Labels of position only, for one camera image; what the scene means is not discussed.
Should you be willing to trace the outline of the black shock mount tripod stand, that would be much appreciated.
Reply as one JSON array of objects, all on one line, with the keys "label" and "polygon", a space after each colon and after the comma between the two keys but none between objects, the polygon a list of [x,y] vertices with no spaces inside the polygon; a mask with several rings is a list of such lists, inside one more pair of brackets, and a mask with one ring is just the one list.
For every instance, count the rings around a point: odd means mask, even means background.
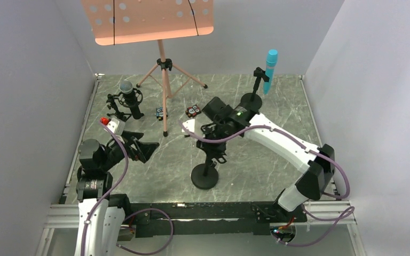
[{"label": "black shock mount tripod stand", "polygon": [[[118,94],[108,94],[106,100],[106,107],[109,110],[114,110],[113,113],[107,113],[108,117],[116,117],[126,122],[130,117],[134,119],[141,119],[144,114],[140,111],[139,105],[143,101],[143,94],[138,89],[132,89],[127,93],[119,92]],[[129,113],[119,110],[118,105],[128,108]]]}]

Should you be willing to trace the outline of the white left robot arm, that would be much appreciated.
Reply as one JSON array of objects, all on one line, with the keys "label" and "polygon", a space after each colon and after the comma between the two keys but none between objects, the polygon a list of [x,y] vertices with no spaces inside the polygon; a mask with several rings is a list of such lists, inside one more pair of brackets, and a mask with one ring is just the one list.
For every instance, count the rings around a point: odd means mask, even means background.
[{"label": "white left robot arm", "polygon": [[75,255],[114,254],[122,224],[135,213],[126,194],[113,193],[125,175],[114,181],[110,170],[124,162],[123,172],[127,173],[131,161],[146,163],[159,146],[157,142],[141,142],[143,133],[126,130],[120,119],[102,118],[100,125],[111,136],[108,144],[87,139],[78,148],[79,226]]}]

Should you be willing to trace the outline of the blue microphone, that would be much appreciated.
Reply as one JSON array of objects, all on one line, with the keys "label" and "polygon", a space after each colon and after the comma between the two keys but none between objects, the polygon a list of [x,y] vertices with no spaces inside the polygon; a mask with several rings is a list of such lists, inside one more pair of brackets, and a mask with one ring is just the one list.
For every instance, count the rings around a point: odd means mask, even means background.
[{"label": "blue microphone", "polygon": [[273,75],[274,75],[274,69],[275,66],[277,65],[278,61],[278,51],[276,49],[270,49],[267,53],[266,56],[266,68],[265,68],[265,74],[269,78],[267,82],[264,82],[263,85],[263,93],[268,94],[269,90],[271,89],[271,85],[273,82]]}]

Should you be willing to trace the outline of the black round-base mic stand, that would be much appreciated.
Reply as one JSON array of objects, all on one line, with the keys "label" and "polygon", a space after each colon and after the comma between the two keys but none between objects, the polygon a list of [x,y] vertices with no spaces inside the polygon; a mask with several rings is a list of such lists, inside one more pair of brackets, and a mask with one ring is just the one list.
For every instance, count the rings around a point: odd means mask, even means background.
[{"label": "black round-base mic stand", "polygon": [[261,81],[269,82],[270,78],[260,67],[257,67],[254,70],[253,76],[256,78],[253,86],[253,91],[251,93],[244,94],[240,100],[240,103],[245,105],[248,109],[258,112],[263,102],[262,98],[257,94],[257,91],[259,89]]},{"label": "black round-base mic stand", "polygon": [[192,183],[201,190],[209,190],[216,186],[219,174],[216,170],[216,164],[224,164],[227,160],[224,157],[218,157],[216,162],[211,156],[206,156],[203,164],[199,164],[193,168],[191,172]]}]

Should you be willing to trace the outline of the black silver-grille microphone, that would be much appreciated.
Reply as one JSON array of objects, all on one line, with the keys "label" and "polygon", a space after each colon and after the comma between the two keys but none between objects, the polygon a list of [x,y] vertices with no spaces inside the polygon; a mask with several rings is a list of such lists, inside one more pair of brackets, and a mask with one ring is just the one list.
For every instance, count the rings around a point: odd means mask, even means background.
[{"label": "black silver-grille microphone", "polygon": [[120,83],[119,90],[119,96],[123,99],[121,105],[130,109],[134,119],[141,119],[144,116],[139,109],[139,105],[143,100],[142,92],[126,80]]}]

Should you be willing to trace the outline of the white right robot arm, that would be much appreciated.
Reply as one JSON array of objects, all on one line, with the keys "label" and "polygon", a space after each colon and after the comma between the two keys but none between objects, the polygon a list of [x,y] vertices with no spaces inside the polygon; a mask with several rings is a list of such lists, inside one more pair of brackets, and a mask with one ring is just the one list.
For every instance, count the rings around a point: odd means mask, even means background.
[{"label": "white right robot arm", "polygon": [[259,108],[260,97],[249,93],[236,107],[225,104],[219,97],[212,98],[202,112],[210,119],[200,125],[195,119],[180,122],[182,132],[196,139],[206,159],[191,171],[191,182],[198,189],[213,189],[219,182],[217,163],[226,163],[226,143],[242,137],[255,141],[286,159],[300,173],[289,187],[283,189],[274,201],[277,211],[292,213],[308,200],[319,200],[325,193],[335,169],[334,150],[329,145],[319,147],[292,135],[271,122]]}]

